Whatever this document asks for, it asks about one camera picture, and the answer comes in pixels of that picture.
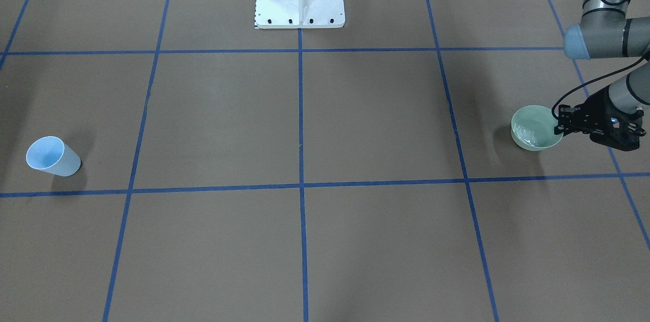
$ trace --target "cup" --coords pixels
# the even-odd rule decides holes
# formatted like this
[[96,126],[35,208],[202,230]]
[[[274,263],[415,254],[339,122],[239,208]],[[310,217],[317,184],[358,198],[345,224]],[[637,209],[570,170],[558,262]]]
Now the cup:
[[517,146],[529,151],[541,151],[555,146],[562,139],[556,135],[557,119],[548,107],[529,105],[518,109],[510,122],[510,134]]
[[35,141],[25,159],[32,169],[58,176],[70,176],[81,166],[79,156],[58,137],[42,137]]

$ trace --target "gray floor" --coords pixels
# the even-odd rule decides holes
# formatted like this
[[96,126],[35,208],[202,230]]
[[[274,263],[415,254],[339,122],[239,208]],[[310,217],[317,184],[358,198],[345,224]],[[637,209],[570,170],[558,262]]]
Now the gray floor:
[[345,2],[0,0],[0,320],[650,320],[650,141],[510,138],[582,0]]

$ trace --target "white mounting plate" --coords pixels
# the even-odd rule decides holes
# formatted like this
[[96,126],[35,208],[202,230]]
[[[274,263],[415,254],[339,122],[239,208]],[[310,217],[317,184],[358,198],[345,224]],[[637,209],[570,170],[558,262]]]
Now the white mounting plate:
[[343,0],[315,0],[304,7],[283,0],[255,0],[255,28],[338,28],[345,25]]

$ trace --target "gray robotic arm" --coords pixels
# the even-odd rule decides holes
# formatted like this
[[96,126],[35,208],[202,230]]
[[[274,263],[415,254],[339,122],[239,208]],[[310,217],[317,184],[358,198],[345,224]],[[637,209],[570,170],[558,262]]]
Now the gray robotic arm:
[[[648,60],[650,17],[626,19],[629,2],[583,0],[580,24],[571,26],[565,34],[566,55],[577,59],[641,56],[637,63]],[[650,65],[646,63],[594,93],[583,104],[559,107],[557,134],[583,132],[599,144],[624,151],[636,150],[639,137],[645,135],[641,117],[650,107]]]

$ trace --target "blue joint cap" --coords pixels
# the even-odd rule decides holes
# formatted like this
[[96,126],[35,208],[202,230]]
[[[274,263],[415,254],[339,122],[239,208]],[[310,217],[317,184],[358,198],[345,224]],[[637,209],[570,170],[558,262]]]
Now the blue joint cap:
[[564,34],[564,54],[574,59],[591,59],[587,45],[584,43],[584,37],[582,37],[580,25],[569,26]]

